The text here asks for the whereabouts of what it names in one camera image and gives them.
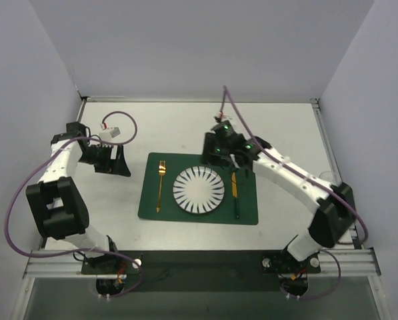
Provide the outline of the gold knife green handle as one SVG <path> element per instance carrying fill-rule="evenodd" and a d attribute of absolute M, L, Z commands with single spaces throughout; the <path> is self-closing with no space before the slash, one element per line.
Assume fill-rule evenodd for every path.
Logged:
<path fill-rule="evenodd" d="M 231 174 L 231 186 L 232 186 L 232 195 L 234 199 L 234 212 L 235 218 L 239 219 L 239 201 L 238 201 L 238 190 L 237 190 L 237 178 L 235 172 Z"/>

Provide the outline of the white blue striped plate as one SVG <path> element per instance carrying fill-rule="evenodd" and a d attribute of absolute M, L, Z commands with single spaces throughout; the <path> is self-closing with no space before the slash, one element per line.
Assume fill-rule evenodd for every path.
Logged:
<path fill-rule="evenodd" d="M 176 176 L 173 183 L 176 204 L 190 214 L 204 215 L 216 210 L 224 196 L 222 177 L 209 167 L 188 167 Z"/>

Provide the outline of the dark green placemat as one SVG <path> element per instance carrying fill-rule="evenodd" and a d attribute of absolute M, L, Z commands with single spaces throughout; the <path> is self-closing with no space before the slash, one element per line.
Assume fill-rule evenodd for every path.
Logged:
<path fill-rule="evenodd" d="M 236 171 L 239 201 L 239 219 L 235 218 L 234 199 L 232 195 L 232 168 L 222 168 L 203 165 L 199 162 L 200 155 L 177 153 L 150 153 L 148 155 L 143 188 L 139 202 L 138 217 L 156 221 L 177 221 L 188 223 L 222 223 L 238 225 L 256 225 L 259 222 L 257 207 L 257 188 L 255 174 L 248 171 Z M 163 178 L 161 210 L 156 212 L 159 192 L 159 162 L 166 161 L 167 172 Z M 215 170 L 225 184 L 225 196 L 222 204 L 216 210 L 204 214 L 194 215 L 182 210 L 173 197 L 173 183 L 178 174 L 193 166 L 204 166 Z"/>

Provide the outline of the gold fork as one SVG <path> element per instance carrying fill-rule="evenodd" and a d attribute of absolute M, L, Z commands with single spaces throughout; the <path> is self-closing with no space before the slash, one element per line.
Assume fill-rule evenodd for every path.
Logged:
<path fill-rule="evenodd" d="M 166 172 L 167 172 L 166 161 L 160 160 L 160 162 L 159 162 L 159 192 L 158 192 L 158 200 L 157 200 L 157 206 L 156 206 L 157 213 L 159 213 L 161 210 L 163 178 L 164 178 Z"/>

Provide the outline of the clear drinking glass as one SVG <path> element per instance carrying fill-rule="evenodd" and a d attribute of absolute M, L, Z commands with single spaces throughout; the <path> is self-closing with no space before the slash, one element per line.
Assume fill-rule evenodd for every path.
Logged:
<path fill-rule="evenodd" d="M 337 185 L 339 183 L 339 174 L 333 171 L 323 171 L 319 174 L 319 178 L 330 184 Z"/>

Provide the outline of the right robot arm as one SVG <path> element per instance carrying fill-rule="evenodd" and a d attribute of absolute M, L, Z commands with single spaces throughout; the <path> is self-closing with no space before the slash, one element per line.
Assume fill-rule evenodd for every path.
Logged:
<path fill-rule="evenodd" d="M 313 218 L 281 255 L 283 268 L 295 272 L 305 260 L 334 247 L 356 221 L 352 188 L 320 179 L 283 156 L 270 143 L 236 133 L 229 121 L 205 133 L 201 162 L 231 169 L 248 169 L 276 184 L 301 202 Z"/>

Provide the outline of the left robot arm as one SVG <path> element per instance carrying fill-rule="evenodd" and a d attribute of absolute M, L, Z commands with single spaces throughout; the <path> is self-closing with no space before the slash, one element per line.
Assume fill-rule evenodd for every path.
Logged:
<path fill-rule="evenodd" d="M 80 122 L 66 125 L 66 131 L 51 140 L 52 160 L 36 184 L 26 188 L 26 197 L 39 234 L 85 248 L 85 256 L 97 259 L 106 274 L 118 271 L 121 258 L 108 235 L 90 224 L 88 208 L 74 182 L 78 163 L 92 165 L 95 172 L 130 177 L 122 144 L 114 144 L 118 128 L 105 128 L 98 142 L 88 140 L 87 127 Z"/>

